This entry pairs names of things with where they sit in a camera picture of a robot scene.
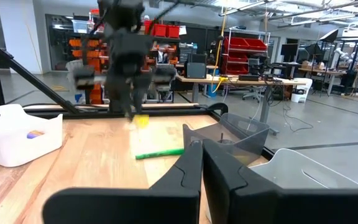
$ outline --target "red storage bin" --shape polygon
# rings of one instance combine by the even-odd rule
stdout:
[[[245,53],[242,52],[229,52],[229,55],[224,55],[223,57],[224,61],[226,63],[234,62],[234,63],[240,63],[240,62],[248,62],[248,57]]]
[[[230,49],[229,50],[235,50],[235,49],[248,49],[249,44],[246,42],[245,38],[240,37],[231,37],[230,38]],[[227,49],[229,48],[229,38],[224,38],[224,49],[227,52]]]
[[[147,34],[147,31],[149,30],[151,23],[152,23],[152,21],[144,21],[144,34]],[[150,32],[150,35],[153,35],[154,30],[155,30],[155,24],[154,24],[153,29]]]
[[[167,25],[163,24],[154,24],[154,36],[165,37],[167,34]]]
[[[249,45],[247,49],[262,51],[267,50],[265,43],[259,39],[245,39],[245,41]]]
[[[167,37],[179,38],[179,30],[180,30],[179,26],[168,26]]]
[[[225,75],[247,75],[247,65],[236,65],[236,64],[223,64],[221,68],[221,74]]]

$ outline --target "green marker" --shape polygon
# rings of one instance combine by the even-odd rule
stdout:
[[[182,155],[185,152],[185,149],[171,149],[159,152],[152,152],[147,154],[136,155],[136,159],[146,159],[158,156],[173,156],[173,155]]]

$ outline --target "gray concrete floor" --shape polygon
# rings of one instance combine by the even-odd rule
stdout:
[[[0,72],[6,102],[28,105],[32,103],[53,103],[20,75]],[[74,89],[65,72],[37,75],[46,85],[64,86],[66,90],[57,93],[74,102]],[[191,99],[191,93],[185,94]],[[199,103],[210,105],[223,100],[219,94],[214,98],[199,95]],[[176,103],[186,101],[175,95]],[[230,92],[225,100],[229,112],[240,116],[259,118],[262,105],[252,99],[242,100],[241,91]],[[291,110],[287,115],[296,117],[313,126],[311,129],[293,132],[293,129],[308,127],[296,119],[284,119],[283,107]],[[358,98],[342,98],[325,94],[309,95],[306,103],[286,101],[270,108],[268,125],[280,131],[277,136],[269,134],[266,146],[271,149],[290,148],[348,176],[358,182]]]

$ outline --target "ceiling light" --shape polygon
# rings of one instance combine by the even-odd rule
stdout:
[[[246,10],[246,9],[250,9],[250,8],[253,8],[253,7],[261,6],[261,5],[263,5],[263,4],[267,4],[267,3],[275,2],[275,1],[277,1],[277,0],[257,1],[257,2],[254,2],[254,3],[248,4],[248,5],[246,5],[246,6],[239,7],[239,8],[237,8],[237,9],[228,10],[226,13],[220,13],[219,16],[224,16],[224,15],[233,14],[233,13],[238,12],[238,11],[243,11],[243,10]]]
[[[346,15],[346,16],[335,16],[335,17],[331,17],[331,18],[319,19],[319,21],[326,22],[326,21],[333,21],[333,20],[338,20],[338,19],[348,19],[348,18],[353,18],[355,16],[356,16],[355,14]]]
[[[303,25],[303,24],[310,24],[310,23],[314,23],[314,22],[317,22],[317,21],[301,21],[301,22],[294,22],[294,23],[291,23],[291,26],[298,26],[298,25]]]

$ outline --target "white pillar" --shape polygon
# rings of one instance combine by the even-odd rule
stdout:
[[[33,74],[41,74],[50,70],[45,44],[47,36],[45,33],[41,32],[39,35],[37,32],[45,30],[45,24],[40,22],[41,16],[45,17],[45,15],[42,14],[42,8],[40,8],[42,6],[38,4],[38,1],[0,0],[0,16],[6,50]]]

